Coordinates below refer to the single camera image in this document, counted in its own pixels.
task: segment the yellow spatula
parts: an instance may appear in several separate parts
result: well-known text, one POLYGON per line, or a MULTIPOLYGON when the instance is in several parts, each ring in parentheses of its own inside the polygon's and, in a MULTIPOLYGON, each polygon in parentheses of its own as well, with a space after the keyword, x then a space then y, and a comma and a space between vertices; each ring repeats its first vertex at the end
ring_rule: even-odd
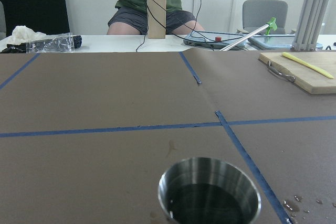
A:
POLYGON ((311 68, 313 70, 315 70, 316 72, 324 75, 325 77, 328 77, 329 79, 334 79, 334 76, 332 76, 331 74, 329 74, 327 71, 325 71, 324 69, 322 68, 319 68, 319 67, 316 67, 312 64, 309 64, 308 62, 305 62, 304 60, 301 60, 299 59, 298 57, 294 56, 294 55, 291 55, 290 53, 288 52, 283 52, 282 53, 282 56, 288 58, 288 59, 291 59, 293 61, 296 61, 297 63, 300 63, 308 68, 311 68))

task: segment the green grabber tool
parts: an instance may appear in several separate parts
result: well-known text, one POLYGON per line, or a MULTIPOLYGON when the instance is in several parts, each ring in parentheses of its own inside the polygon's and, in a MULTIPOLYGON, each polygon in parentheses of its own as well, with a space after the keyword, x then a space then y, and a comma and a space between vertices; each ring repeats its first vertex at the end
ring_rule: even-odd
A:
POLYGON ((274 31, 275 31, 276 29, 278 29, 277 24, 275 24, 275 20, 276 20, 276 19, 275 19, 274 17, 272 17, 272 18, 270 19, 270 21, 267 22, 268 27, 266 28, 265 35, 269 35, 269 32, 271 31, 271 29, 273 29, 274 31))
POLYGON ((264 24, 262 27, 257 28, 256 30, 250 32, 249 34, 245 35, 244 37, 240 38, 239 40, 233 42, 230 45, 227 45, 226 47, 220 49, 220 51, 229 51, 231 48, 237 46, 239 43, 243 42, 244 40, 247 40, 248 38, 252 37, 253 35, 256 35, 257 33, 261 32, 262 30, 266 29, 266 35, 269 34, 269 32, 271 31, 271 29, 273 29, 274 31, 276 29, 278 29, 277 24, 275 24, 275 18, 272 17, 270 19, 269 22, 267 22, 266 24, 264 24))

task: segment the aluminum frame pole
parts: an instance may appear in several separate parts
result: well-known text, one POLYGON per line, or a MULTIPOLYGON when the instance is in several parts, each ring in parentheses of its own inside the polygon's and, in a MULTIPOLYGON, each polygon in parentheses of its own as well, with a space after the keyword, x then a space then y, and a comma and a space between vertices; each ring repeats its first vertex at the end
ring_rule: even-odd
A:
POLYGON ((315 51, 329 0, 304 0, 293 51, 315 51))

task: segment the black curtain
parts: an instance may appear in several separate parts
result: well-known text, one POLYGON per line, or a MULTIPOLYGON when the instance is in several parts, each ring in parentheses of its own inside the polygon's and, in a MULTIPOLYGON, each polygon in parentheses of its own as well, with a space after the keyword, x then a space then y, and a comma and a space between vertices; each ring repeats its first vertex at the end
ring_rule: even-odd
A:
POLYGON ((4 5, 7 36, 25 25, 48 35, 70 32, 65 0, 0 0, 4 5))

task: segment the gray shorts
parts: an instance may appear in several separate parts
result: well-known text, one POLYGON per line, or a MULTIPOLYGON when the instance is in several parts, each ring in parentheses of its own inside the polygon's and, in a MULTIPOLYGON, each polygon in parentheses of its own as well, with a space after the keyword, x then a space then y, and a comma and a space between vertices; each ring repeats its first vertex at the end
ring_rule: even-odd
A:
MULTIPOLYGON (((195 16, 185 10, 175 10, 166 13, 166 34, 170 34, 183 24, 196 20, 195 16)), ((130 7, 121 7, 108 22, 108 26, 115 22, 126 23, 137 29, 141 35, 147 34, 147 14, 130 7)))

